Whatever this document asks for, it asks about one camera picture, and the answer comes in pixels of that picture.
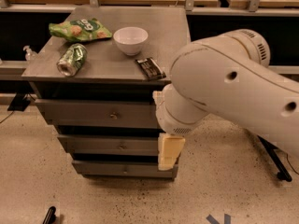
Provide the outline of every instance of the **floor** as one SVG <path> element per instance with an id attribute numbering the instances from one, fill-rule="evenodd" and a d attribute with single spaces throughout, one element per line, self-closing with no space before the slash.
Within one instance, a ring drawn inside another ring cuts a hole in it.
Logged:
<path id="1" fill-rule="evenodd" d="M 0 120 L 10 113 L 0 105 Z M 299 223 L 299 176 L 278 155 L 292 182 L 277 179 L 255 135 L 209 115 L 187 137 L 174 181 L 86 178 L 30 105 L 0 124 L 0 223 L 42 223 L 53 205 L 61 224 Z"/>

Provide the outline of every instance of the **snack bag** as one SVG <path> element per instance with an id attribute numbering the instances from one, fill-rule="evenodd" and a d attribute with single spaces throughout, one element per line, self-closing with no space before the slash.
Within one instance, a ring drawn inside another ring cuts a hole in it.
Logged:
<path id="1" fill-rule="evenodd" d="M 49 24 L 50 34 L 63 37 L 69 42 L 86 42 L 96 39 L 111 38 L 112 33 L 98 20 L 64 21 Z"/>

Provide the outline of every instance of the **dresser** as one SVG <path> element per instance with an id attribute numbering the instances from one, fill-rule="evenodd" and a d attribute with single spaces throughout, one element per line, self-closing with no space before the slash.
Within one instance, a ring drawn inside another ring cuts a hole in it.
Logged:
<path id="1" fill-rule="evenodd" d="M 98 19 L 112 34 L 138 26 L 149 39 L 136 56 L 119 51 L 111 39 L 83 44 L 87 60 L 74 77 L 64 77 L 56 63 L 71 44 L 51 37 L 22 74 L 37 96 L 36 106 L 81 175 L 116 175 L 174 179 L 178 160 L 158 170 L 158 136 L 153 91 L 170 83 L 169 63 L 190 42 L 182 7 L 77 7 L 67 21 Z M 135 59 L 152 57 L 167 77 L 147 81 Z"/>

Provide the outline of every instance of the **can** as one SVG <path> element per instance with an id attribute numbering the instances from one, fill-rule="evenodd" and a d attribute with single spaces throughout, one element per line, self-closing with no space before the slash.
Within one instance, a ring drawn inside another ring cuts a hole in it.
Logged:
<path id="1" fill-rule="evenodd" d="M 73 77 L 85 63 L 86 48 L 79 43 L 70 46 L 57 62 L 57 68 L 66 77 Z"/>

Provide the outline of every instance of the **white bowl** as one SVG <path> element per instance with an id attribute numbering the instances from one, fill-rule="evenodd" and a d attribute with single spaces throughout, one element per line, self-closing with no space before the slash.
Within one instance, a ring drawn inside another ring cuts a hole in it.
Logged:
<path id="1" fill-rule="evenodd" d="M 129 56 L 138 54 L 148 37 L 147 31 L 139 27 L 124 27 L 113 35 L 118 48 Z"/>

